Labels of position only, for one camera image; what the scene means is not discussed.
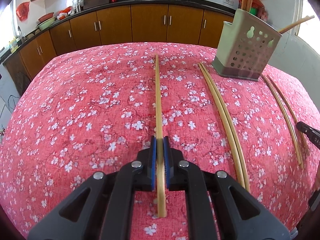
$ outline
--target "table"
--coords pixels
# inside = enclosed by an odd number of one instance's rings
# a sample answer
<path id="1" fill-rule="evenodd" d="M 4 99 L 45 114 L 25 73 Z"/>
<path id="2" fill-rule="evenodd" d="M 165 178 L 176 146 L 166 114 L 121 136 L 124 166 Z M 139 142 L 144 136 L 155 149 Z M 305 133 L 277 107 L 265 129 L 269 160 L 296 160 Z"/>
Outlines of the table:
<path id="1" fill-rule="evenodd" d="M 101 170 L 118 171 L 150 145 L 155 128 L 155 54 L 159 54 L 164 136 L 209 172 L 235 170 L 222 122 L 197 65 L 208 67 L 236 127 L 251 192 L 291 230 L 307 210 L 320 159 L 309 141 L 305 169 L 274 97 L 258 82 L 218 76 L 215 49 L 170 43 L 100 46 L 54 58 L 28 87 L 0 152 L 0 204 L 17 229 L 30 228 Z M 320 114 L 301 83 L 269 65 L 300 121 L 319 129 Z M 184 240 L 182 192 L 167 192 L 168 216 L 156 215 L 156 193 L 135 195 L 131 239 Z"/>

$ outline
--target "plastic bowl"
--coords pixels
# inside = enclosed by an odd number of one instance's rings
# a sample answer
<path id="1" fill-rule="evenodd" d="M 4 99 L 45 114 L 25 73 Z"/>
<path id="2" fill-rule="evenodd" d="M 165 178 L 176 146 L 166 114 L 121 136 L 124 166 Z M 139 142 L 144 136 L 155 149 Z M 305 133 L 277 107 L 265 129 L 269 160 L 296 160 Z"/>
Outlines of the plastic bowl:
<path id="1" fill-rule="evenodd" d="M 53 13 L 48 13 L 48 14 L 43 15 L 42 17 L 40 17 L 40 18 L 38 19 L 38 21 L 39 21 L 40 23 L 43 23 L 43 22 L 45 22 L 46 20 L 49 20 L 49 19 L 52 18 L 52 17 L 53 17 Z"/>
<path id="2" fill-rule="evenodd" d="M 48 28 L 54 21 L 56 20 L 55 17 L 50 18 L 49 20 L 44 21 L 43 23 L 39 24 L 38 28 L 43 31 L 44 29 Z"/>

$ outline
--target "hand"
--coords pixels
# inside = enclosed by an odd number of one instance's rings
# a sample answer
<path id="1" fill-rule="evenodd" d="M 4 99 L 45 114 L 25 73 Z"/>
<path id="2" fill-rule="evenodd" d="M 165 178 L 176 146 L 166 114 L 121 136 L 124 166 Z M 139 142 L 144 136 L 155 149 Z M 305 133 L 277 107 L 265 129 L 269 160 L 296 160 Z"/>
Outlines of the hand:
<path id="1" fill-rule="evenodd" d="M 317 170 L 315 182 L 312 186 L 312 191 L 315 192 L 316 190 L 320 190 L 320 163 L 318 165 L 318 170 Z"/>

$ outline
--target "triangular cutout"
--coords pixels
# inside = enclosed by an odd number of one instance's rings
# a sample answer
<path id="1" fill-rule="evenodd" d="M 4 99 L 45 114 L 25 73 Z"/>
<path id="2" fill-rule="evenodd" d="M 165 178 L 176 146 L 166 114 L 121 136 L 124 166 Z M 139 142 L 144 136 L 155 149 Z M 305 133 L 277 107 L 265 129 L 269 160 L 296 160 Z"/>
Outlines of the triangular cutout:
<path id="1" fill-rule="evenodd" d="M 244 196 L 241 195 L 234 187 L 230 187 L 230 192 L 235 200 L 239 214 L 242 220 L 248 220 L 260 214 L 258 208 L 253 206 Z"/>
<path id="2" fill-rule="evenodd" d="M 63 207 L 59 215 L 72 222 L 77 222 L 89 194 L 90 188 L 86 188 L 74 201 Z"/>

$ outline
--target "silver screw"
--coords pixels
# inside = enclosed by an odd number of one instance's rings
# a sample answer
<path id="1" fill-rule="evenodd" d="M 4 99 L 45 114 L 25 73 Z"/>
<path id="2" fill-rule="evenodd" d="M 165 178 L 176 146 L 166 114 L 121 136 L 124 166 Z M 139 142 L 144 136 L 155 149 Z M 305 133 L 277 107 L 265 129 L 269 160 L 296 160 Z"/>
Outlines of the silver screw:
<path id="1" fill-rule="evenodd" d="M 227 173 L 225 171 L 218 171 L 217 176 L 218 178 L 224 179 L 227 177 Z"/>
<path id="2" fill-rule="evenodd" d="M 131 166 L 134 167 L 134 168 L 139 168 L 141 167 L 142 163 L 140 161 L 133 161 L 131 163 Z"/>
<path id="3" fill-rule="evenodd" d="M 179 166 L 182 167 L 182 168 L 186 168 L 189 166 L 189 162 L 188 161 L 179 161 Z"/>
<path id="4" fill-rule="evenodd" d="M 102 179 L 103 178 L 103 173 L 101 171 L 98 171 L 93 175 L 93 178 L 94 179 Z"/>

